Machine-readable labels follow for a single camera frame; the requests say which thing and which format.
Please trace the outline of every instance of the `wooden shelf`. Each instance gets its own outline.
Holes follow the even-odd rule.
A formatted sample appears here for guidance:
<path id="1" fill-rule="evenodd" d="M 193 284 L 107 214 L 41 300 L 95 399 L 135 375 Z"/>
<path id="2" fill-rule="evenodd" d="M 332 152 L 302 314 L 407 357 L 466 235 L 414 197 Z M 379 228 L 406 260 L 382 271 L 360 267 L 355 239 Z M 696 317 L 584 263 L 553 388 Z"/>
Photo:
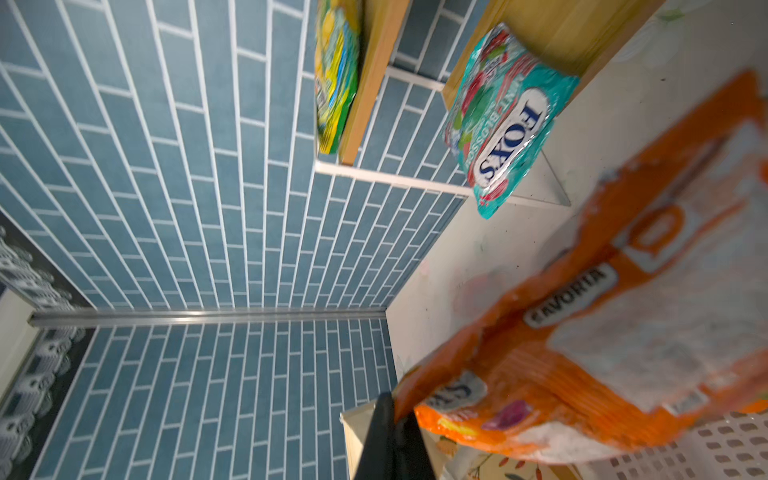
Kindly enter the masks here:
<path id="1" fill-rule="evenodd" d="M 664 0 L 491 0 L 445 83 L 445 106 L 450 109 L 453 105 L 472 49 L 500 22 L 544 63 L 581 77 L 575 96 L 663 3 Z"/>
<path id="2" fill-rule="evenodd" d="M 402 23 L 405 21 L 409 0 L 364 0 L 363 42 L 364 56 L 358 82 L 357 95 L 349 109 L 344 133 L 339 143 L 339 162 L 355 163 L 357 151 L 365 135 L 368 120 L 376 103 L 376 95 L 384 80 L 389 57 L 395 47 Z"/>

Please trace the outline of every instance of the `blue tiled wall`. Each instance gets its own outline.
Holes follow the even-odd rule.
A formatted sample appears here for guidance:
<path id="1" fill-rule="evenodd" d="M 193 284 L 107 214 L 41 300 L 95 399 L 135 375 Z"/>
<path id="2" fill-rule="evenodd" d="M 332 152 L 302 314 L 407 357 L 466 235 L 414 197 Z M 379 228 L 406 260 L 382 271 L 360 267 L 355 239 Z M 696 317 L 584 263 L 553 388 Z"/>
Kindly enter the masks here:
<path id="1" fill-rule="evenodd" d="M 32 478 L 346 480 L 339 414 L 395 384 L 384 318 L 100 328 Z"/>
<path id="2" fill-rule="evenodd" d="M 415 2 L 398 51 L 456 56 L 480 3 Z M 97 308 L 388 305 L 464 199 L 314 173 L 314 9 L 2 0 L 0 210 Z M 463 182 L 439 95 L 382 91 L 362 165 Z"/>

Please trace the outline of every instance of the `perforated basket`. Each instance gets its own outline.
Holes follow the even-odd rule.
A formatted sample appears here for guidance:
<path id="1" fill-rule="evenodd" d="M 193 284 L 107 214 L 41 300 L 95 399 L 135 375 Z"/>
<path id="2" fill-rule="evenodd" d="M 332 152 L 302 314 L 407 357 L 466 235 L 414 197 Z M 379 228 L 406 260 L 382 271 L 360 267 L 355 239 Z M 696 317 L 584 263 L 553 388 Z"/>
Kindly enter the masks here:
<path id="1" fill-rule="evenodd" d="M 768 412 L 732 412 L 665 447 L 579 469 L 594 480 L 768 479 Z"/>

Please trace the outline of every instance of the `candy bag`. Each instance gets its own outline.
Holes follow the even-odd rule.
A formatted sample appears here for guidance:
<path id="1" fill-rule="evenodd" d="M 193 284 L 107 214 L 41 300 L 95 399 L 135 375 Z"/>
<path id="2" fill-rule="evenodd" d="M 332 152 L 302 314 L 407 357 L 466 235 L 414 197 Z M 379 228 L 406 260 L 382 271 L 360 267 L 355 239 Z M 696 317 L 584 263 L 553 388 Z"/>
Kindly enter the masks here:
<path id="1" fill-rule="evenodd" d="M 531 169 L 577 84 L 578 78 L 539 62 L 503 23 L 472 51 L 445 123 L 445 142 L 484 218 Z"/>
<path id="2" fill-rule="evenodd" d="M 396 420 L 413 409 L 463 445 L 588 462 L 764 394 L 764 115 L 742 74 L 606 177 L 570 250 L 402 377 Z"/>
<path id="3" fill-rule="evenodd" d="M 319 0 L 315 48 L 317 136 L 321 154 L 335 154 L 357 92 L 359 0 Z"/>

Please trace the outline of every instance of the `orange packaging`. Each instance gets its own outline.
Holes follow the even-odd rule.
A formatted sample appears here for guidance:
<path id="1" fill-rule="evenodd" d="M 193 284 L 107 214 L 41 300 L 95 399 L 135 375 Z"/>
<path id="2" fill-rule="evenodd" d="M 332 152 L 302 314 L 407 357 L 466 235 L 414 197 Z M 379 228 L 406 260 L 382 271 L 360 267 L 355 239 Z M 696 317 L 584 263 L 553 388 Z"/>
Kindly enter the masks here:
<path id="1" fill-rule="evenodd" d="M 768 387 L 768 157 L 747 72 L 601 183 L 572 248 L 406 373 L 396 418 L 543 463 L 663 445 Z"/>

